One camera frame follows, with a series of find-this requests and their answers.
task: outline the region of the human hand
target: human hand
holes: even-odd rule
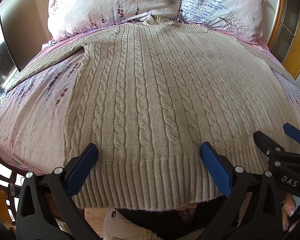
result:
[[[284,199],[283,202],[283,206],[281,207],[281,211],[282,211],[282,230],[284,232],[286,232],[288,230],[289,227],[289,217],[288,216],[292,216],[293,213],[295,212],[296,209],[296,203],[294,202],[293,198],[292,198],[292,194],[287,193],[286,197]],[[298,223],[295,222],[290,228],[289,228],[289,232],[291,232],[293,230],[293,228],[296,226],[296,224]]]

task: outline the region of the blue gripper pad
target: blue gripper pad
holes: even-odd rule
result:
[[[218,190],[229,197],[232,191],[231,177],[214,153],[214,150],[204,142],[200,147],[200,157],[206,166]]]
[[[90,173],[93,165],[98,158],[98,148],[94,144],[90,144],[85,150],[83,156],[79,156],[79,162],[73,168],[67,179],[67,195],[69,197],[77,195]]]
[[[300,130],[298,130],[297,128],[295,128],[289,123],[285,123],[283,125],[283,129],[286,135],[290,136],[296,142],[300,143]]]

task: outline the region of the white floral pillow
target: white floral pillow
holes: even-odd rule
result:
[[[94,28],[145,20],[150,14],[174,18],[181,0],[49,0],[48,29],[56,41]]]
[[[180,14],[185,21],[201,23],[257,44],[262,36],[263,3],[266,0],[182,0]]]

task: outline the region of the cable knit pattern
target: cable knit pattern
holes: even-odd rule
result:
[[[300,151],[282,128],[298,124],[271,73],[276,67],[233,37],[151,16],[66,44],[18,80],[80,47],[85,55],[64,117],[64,165],[90,142],[99,155],[77,206],[169,210],[217,197],[199,157],[204,141],[254,173],[267,168],[257,130]]]

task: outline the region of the pink floral bed sheet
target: pink floral bed sheet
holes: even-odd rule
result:
[[[73,39],[48,46],[34,60]],[[283,67],[264,41],[252,46]],[[0,156],[7,163],[36,173],[49,173],[62,166],[64,112],[83,55],[81,49],[23,81],[7,94],[0,107]],[[272,72],[282,85],[300,127],[300,89],[281,74]]]

